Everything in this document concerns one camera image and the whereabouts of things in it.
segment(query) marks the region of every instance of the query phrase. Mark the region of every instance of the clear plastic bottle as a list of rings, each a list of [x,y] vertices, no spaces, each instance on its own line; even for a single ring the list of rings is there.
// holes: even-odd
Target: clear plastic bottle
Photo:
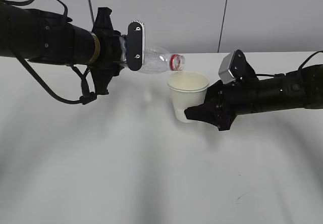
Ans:
[[[181,71],[184,69],[185,58],[182,55],[171,54],[158,47],[146,47],[144,63],[138,70],[144,74],[160,74],[166,71]]]

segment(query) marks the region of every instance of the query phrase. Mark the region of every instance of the white wall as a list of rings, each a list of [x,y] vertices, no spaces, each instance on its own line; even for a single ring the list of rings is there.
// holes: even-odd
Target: white wall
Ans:
[[[87,0],[62,0],[74,24],[91,29]],[[113,10],[113,25],[127,33],[133,19],[146,24],[148,43],[172,52],[216,52],[225,0],[92,0]],[[314,51],[323,48],[323,0],[228,0],[220,52]],[[52,0],[30,7],[62,12]]]
[[[222,52],[323,49],[323,0],[228,0]]]

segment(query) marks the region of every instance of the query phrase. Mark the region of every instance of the table surface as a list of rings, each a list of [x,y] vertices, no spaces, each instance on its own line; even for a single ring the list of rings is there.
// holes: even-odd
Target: table surface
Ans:
[[[246,57],[257,73],[273,74],[310,54]],[[185,54],[185,70],[213,83],[225,55]],[[15,59],[0,62],[0,223],[323,222],[323,110],[239,116],[218,132],[175,119],[170,72],[122,70],[110,95],[71,106]],[[57,94],[80,95],[69,68],[33,66]]]

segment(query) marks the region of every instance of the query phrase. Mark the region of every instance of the cup rim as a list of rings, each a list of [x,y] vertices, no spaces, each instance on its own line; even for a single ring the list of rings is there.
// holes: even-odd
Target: cup rim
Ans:
[[[173,86],[170,85],[169,83],[169,80],[170,80],[170,77],[174,74],[172,74],[171,76],[169,76],[168,80],[167,80],[167,85],[169,86],[169,88],[173,91],[177,91],[177,92],[183,92],[183,93],[196,93],[196,92],[201,92],[201,91],[204,91],[205,89],[208,88],[210,82],[209,82],[209,79],[207,78],[207,76],[203,75],[203,74],[200,74],[198,72],[194,72],[194,71],[178,71],[176,73],[179,73],[179,72],[182,72],[182,73],[194,73],[194,74],[199,74],[201,76],[203,76],[204,78],[207,79],[207,85],[203,88],[200,88],[200,89],[192,89],[192,90],[185,90],[185,89],[178,89],[178,88],[174,88]]]

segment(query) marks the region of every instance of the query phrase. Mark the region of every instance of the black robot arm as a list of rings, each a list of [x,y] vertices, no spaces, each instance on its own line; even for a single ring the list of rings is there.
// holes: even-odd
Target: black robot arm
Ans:
[[[67,6],[62,15],[37,9],[22,9],[35,0],[13,2],[0,0],[0,56],[15,57],[56,100],[67,104],[87,104],[97,95],[108,94],[112,77],[118,76],[126,64],[139,70],[143,59],[144,25],[133,21],[128,35],[113,29],[109,8],[99,8],[92,31],[70,24]],[[82,96],[66,100],[56,95],[25,60],[65,65],[81,79]],[[86,65],[81,73],[76,65]],[[92,74],[95,92],[90,92],[86,76]]]
[[[319,52],[312,54],[297,71],[258,75],[243,52],[237,50],[224,58],[219,69],[221,80],[208,88],[204,104],[186,109],[185,115],[225,131],[238,115],[323,108],[323,65],[303,68]],[[258,76],[272,78],[259,80]]]

